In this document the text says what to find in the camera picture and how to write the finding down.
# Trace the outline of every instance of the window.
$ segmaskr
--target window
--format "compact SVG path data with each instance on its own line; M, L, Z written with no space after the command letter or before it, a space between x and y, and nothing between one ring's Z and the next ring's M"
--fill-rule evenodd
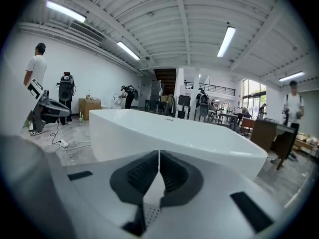
M243 107L248 108L248 98L243 99Z
M248 108L252 119L257 119L259 107L266 103L266 86L252 80L243 81L243 107Z
M248 93L250 95L260 92L260 84L252 80L248 80Z
M266 91L266 86L263 84L260 84L260 92Z
M248 80L244 81L244 96L248 95Z
M221 108L222 108L222 109L227 108L227 107L230 107L230 103L223 103L223 104L221 104Z

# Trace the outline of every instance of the staircase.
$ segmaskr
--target staircase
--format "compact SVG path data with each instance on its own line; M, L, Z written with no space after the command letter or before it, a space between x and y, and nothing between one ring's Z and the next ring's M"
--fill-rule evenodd
M176 69L155 69L156 79L164 83L164 93L169 95L175 91Z

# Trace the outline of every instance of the fluorescent light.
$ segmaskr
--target fluorescent light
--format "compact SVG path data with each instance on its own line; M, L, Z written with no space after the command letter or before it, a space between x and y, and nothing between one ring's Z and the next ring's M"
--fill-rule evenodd
M284 82L284 81L290 80L292 78L296 78L296 77L302 76L304 74L305 74L304 72L298 72L298 73L295 73L295 74L292 74L292 75L289 75L289 76L282 77L282 78L279 79L279 81L280 82Z
M83 15L81 15L81 14L79 14L79 13L77 13L77 12L67 8L67 7L64 7L64 6L62 6L62 5L60 5L60 4L56 3L56 2L53 2L53 1L47 1L46 2L46 7L50 8L50 9L53 9L53 10L57 10L57 11L65 14L65 15L68 15L68 16L70 16L70 17L82 22L82 23L86 19L85 16L83 16Z
M227 27L226 34L223 40L223 43L221 44L221 47L219 49L219 52L217 54L217 57L222 58L225 55L226 50L228 49L228 46L231 42L231 39L233 38L235 34L236 29L234 27Z
M129 53L132 57L134 57L136 60L140 60L140 58L128 46L126 46L123 42L118 42L118 45L122 49L124 49L127 53Z

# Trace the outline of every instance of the white ceiling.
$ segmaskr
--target white ceiling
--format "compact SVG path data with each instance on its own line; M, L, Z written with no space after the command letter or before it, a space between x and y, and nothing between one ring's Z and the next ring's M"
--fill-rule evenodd
M45 1L35 0L23 13L20 22L29 23L22 28L24 31L48 36L50 31L57 32L49 20L63 26L72 22L46 8ZM135 73L200 67L282 86L280 77L305 71L298 80L318 80L314 45L284 0L54 1L86 15L86 23L107 37L96 45L105 53L103 56ZM228 25L237 31L225 56L217 58ZM51 37L62 35L59 32ZM119 48L118 41L128 45L141 60L136 61Z

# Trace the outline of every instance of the white bathtub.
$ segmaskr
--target white bathtub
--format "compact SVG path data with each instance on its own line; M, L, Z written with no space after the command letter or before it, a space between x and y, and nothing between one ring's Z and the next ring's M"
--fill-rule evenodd
M98 161L164 149L223 164L254 180L267 153L218 125L136 110L90 111L93 152Z

